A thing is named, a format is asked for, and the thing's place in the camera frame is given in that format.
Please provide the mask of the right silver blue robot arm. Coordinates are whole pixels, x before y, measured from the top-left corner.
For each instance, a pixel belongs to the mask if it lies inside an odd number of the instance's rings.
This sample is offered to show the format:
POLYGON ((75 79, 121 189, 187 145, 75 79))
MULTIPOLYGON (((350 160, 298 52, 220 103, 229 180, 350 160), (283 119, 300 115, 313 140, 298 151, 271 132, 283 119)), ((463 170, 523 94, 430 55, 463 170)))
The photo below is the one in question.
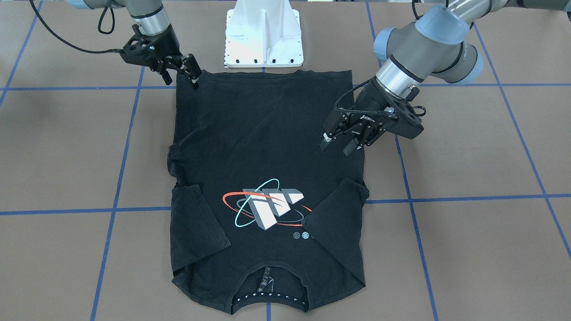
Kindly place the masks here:
POLYGON ((79 9, 121 9, 129 13, 134 35, 122 49, 115 49, 125 63, 148 67, 161 75, 166 85, 175 70, 196 90, 202 73, 195 57, 180 52, 179 41, 161 0, 69 0, 79 9))

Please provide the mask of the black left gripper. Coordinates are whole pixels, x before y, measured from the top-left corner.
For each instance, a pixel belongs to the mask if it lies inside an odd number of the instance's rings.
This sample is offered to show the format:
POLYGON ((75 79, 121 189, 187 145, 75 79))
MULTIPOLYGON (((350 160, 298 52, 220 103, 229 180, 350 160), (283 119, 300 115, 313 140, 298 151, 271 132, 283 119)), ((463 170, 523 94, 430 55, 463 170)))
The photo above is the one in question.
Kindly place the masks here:
POLYGON ((352 134, 343 148, 343 154, 348 157, 363 145, 372 145, 385 132, 412 140, 424 130, 424 113, 416 113, 416 108, 408 99, 392 97, 375 79, 367 80, 336 100, 335 113, 327 116, 323 123, 323 140, 319 146, 324 152, 341 134, 352 134))

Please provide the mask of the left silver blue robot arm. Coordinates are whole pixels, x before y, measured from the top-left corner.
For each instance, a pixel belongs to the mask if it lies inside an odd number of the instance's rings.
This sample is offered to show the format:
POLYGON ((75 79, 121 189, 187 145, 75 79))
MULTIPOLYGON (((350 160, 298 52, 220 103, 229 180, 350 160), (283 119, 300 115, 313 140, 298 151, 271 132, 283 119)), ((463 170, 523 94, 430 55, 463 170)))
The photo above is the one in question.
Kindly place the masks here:
POLYGON ((469 85, 482 72, 484 58, 466 36, 472 24, 506 7, 569 12, 568 0, 447 0, 435 4, 410 24, 386 28, 374 42, 381 63, 371 79, 358 85, 359 95, 350 107, 336 100, 323 124, 320 148, 339 136, 350 136, 344 155, 372 145, 386 132, 410 140, 423 130, 421 112, 410 103, 427 77, 452 85, 469 85))

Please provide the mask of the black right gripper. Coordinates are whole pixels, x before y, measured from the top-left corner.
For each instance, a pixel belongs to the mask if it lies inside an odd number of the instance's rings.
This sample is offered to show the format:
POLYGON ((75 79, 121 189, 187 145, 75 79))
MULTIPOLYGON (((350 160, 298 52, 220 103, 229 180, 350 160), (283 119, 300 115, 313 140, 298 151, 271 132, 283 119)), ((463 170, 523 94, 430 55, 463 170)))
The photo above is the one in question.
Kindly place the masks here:
POLYGON ((144 35, 139 25, 132 25, 132 29, 135 34, 120 51, 125 63, 150 68, 162 77, 166 86, 173 83, 168 69, 176 70, 191 82, 192 89, 199 88, 200 65, 193 53, 184 56, 180 53, 179 41, 171 25, 157 35, 144 35))

